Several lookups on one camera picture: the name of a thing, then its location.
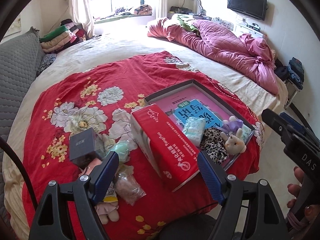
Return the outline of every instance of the tv screen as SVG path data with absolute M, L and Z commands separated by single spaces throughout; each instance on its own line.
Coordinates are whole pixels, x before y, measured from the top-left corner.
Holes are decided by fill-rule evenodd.
M 228 8 L 264 21 L 266 17 L 267 0 L 228 0 Z

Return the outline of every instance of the bed sheet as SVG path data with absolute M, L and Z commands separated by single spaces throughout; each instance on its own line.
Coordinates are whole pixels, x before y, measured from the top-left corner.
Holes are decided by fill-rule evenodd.
M 235 93 L 261 119 L 263 109 L 281 112 L 288 92 L 284 83 L 277 79 L 279 95 L 274 96 L 241 73 L 178 44 L 148 38 L 145 34 L 109 34 L 98 39 L 77 44 L 57 55 L 55 62 L 32 83 L 26 94 L 10 131 L 8 143 L 23 160 L 24 138 L 30 123 L 34 105 L 40 94 L 67 76 L 86 71 L 97 65 L 126 59 L 138 54 L 166 50 L 183 62 L 198 68 L 204 74 L 219 81 Z M 265 126 L 263 142 L 270 135 Z M 20 240 L 28 239 L 29 226 L 22 204 L 23 179 L 7 155 L 3 159 L 5 179 L 5 206 L 11 214 L 11 225 Z

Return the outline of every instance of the red tissue package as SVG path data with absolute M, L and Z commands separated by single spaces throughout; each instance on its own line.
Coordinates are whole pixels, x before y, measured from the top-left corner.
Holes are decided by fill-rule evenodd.
M 133 138 L 165 185 L 176 191 L 199 172 L 199 150 L 152 104 L 131 113 Z

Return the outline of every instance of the human hand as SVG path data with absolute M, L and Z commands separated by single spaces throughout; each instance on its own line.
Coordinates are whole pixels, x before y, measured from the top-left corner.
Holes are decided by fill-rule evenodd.
M 293 169 L 294 175 L 297 180 L 302 184 L 304 172 L 301 168 L 295 167 Z M 288 185 L 288 192 L 294 195 L 296 198 L 299 196 L 301 190 L 301 186 L 297 184 L 289 184 Z M 294 198 L 287 203 L 288 208 L 293 208 L 294 204 L 296 203 L 297 199 Z M 320 212 L 320 205 L 310 205 L 305 208 L 304 215 L 308 221 L 312 221 Z

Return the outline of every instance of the leopard print dress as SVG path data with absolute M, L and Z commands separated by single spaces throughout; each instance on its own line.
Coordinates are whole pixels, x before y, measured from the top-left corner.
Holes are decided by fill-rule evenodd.
M 220 133 L 221 131 L 216 128 L 207 128 L 204 130 L 200 143 L 200 148 L 206 151 L 213 162 L 217 164 L 223 163 L 229 157 Z

